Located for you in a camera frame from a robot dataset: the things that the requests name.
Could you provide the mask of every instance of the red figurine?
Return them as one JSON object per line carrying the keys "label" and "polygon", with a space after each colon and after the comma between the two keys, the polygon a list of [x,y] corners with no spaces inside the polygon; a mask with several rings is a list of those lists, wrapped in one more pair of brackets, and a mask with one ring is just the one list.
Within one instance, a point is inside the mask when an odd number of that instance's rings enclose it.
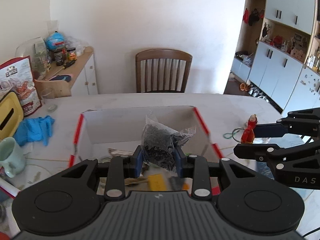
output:
{"label": "red figurine", "polygon": [[241,136],[241,143],[253,143],[255,138],[253,129],[256,127],[258,122],[257,116],[255,114],[251,115],[248,120],[248,127],[244,130]]}

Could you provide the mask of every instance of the white cabinet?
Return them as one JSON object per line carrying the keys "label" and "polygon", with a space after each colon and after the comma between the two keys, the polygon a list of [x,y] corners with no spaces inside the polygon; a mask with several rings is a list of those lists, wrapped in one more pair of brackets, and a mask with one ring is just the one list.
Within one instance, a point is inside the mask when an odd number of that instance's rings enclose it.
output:
{"label": "white cabinet", "polygon": [[305,33],[311,34],[314,12],[315,0],[296,0],[297,13],[294,18],[295,28]]}
{"label": "white cabinet", "polygon": [[269,61],[269,55],[272,47],[269,45],[259,42],[256,55],[251,67],[249,80],[256,86],[260,86],[263,74],[266,70],[267,63]]}
{"label": "white cabinet", "polygon": [[320,76],[309,68],[302,68],[297,84],[282,112],[282,116],[287,117],[290,111],[319,107],[319,86]]}
{"label": "white cabinet", "polygon": [[98,95],[96,72],[93,55],[88,59],[84,68],[71,88],[72,96]]}
{"label": "white cabinet", "polygon": [[71,95],[72,96],[89,95],[87,79],[85,76],[85,69],[83,69],[80,72],[79,76],[76,79],[76,82],[73,84],[73,86],[71,88]]}
{"label": "white cabinet", "polygon": [[96,81],[96,73],[93,72],[89,78],[87,78],[88,81],[88,92],[89,95],[98,95],[98,89],[97,89],[97,81]]}
{"label": "white cabinet", "polygon": [[282,66],[279,67],[279,78],[271,98],[284,109],[297,83],[302,63],[283,54]]}
{"label": "white cabinet", "polygon": [[295,87],[302,63],[273,46],[259,42],[249,79],[282,109]]}
{"label": "white cabinet", "polygon": [[264,72],[263,78],[259,86],[261,90],[271,98],[280,75],[282,61],[283,53],[277,50],[276,48],[271,47],[267,68]]}
{"label": "white cabinet", "polygon": [[250,73],[250,67],[246,64],[243,64],[241,60],[234,58],[231,71],[237,75],[239,78],[241,78],[244,82],[247,82],[248,76]]}
{"label": "white cabinet", "polygon": [[231,71],[238,75],[239,71],[240,71],[240,66],[241,66],[241,61],[237,58],[234,58],[233,59],[233,62],[232,62],[232,67],[231,67]]}
{"label": "white cabinet", "polygon": [[241,63],[238,77],[241,78],[244,82],[247,82],[251,68],[246,64]]}
{"label": "white cabinet", "polygon": [[281,13],[282,4],[283,4],[283,0],[267,0],[264,17],[273,21],[282,22],[280,18],[280,14],[282,16],[282,13]]}
{"label": "white cabinet", "polygon": [[311,34],[315,0],[267,0],[265,17]]}

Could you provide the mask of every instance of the mint green mug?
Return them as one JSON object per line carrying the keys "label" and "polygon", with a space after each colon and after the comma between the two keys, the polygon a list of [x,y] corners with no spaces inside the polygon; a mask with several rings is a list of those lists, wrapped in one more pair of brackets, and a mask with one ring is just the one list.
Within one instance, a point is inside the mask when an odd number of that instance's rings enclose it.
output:
{"label": "mint green mug", "polygon": [[22,149],[13,137],[7,137],[0,142],[0,166],[10,178],[23,171],[26,166]]}

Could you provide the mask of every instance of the chair backrest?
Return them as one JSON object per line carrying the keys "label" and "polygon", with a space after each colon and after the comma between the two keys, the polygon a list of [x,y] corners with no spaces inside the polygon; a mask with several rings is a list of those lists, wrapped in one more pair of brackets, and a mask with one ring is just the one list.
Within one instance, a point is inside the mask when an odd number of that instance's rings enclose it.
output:
{"label": "chair backrest", "polygon": [[136,55],[137,93],[181,92],[187,85],[192,56],[175,49],[148,49]]}

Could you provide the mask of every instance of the snack bag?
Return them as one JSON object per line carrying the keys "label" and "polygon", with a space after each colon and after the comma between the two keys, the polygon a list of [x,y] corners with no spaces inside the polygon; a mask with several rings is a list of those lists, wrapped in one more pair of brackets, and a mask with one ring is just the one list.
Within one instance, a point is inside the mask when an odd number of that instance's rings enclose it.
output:
{"label": "snack bag", "polygon": [[0,65],[0,89],[9,87],[17,93],[25,117],[41,106],[29,57],[13,58]]}
{"label": "snack bag", "polygon": [[172,171],[175,167],[172,155],[174,147],[185,145],[195,133],[195,127],[178,132],[146,116],[141,140],[145,161]]}

